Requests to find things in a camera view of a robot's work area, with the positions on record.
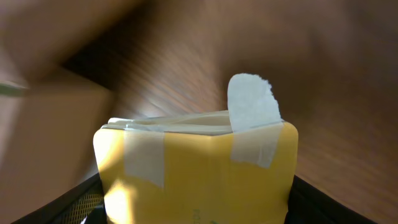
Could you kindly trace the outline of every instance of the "yellow package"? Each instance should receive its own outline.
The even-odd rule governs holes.
[[[240,78],[239,85],[248,85]],[[266,124],[262,118],[248,120],[264,108],[248,101],[249,106],[234,106],[231,99],[241,97],[228,89],[229,111],[111,119],[97,131],[94,147],[108,221],[282,224],[295,172],[297,130],[280,118],[267,118]],[[239,111],[247,107],[249,112]]]

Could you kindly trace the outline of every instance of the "wooden floor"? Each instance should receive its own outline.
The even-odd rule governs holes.
[[[112,116],[226,109],[235,73],[268,79],[300,135],[297,175],[398,223],[396,1],[146,1],[66,66],[115,90]]]

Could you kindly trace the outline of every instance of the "tape strip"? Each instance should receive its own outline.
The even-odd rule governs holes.
[[[126,129],[124,171],[126,175],[164,187],[164,133]]]
[[[258,75],[235,75],[228,85],[228,110],[234,132],[231,159],[268,168],[283,128],[271,85]]]

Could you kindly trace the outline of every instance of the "brown floor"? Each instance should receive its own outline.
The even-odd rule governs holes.
[[[147,1],[67,67],[116,90],[123,118],[225,110],[229,78],[259,74],[299,131],[297,175],[398,223],[397,5]]]

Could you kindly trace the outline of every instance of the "brown surface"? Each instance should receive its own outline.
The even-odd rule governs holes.
[[[67,66],[116,90],[123,118],[225,110],[229,78],[260,74],[300,133],[297,175],[396,223],[396,5],[151,1]]]

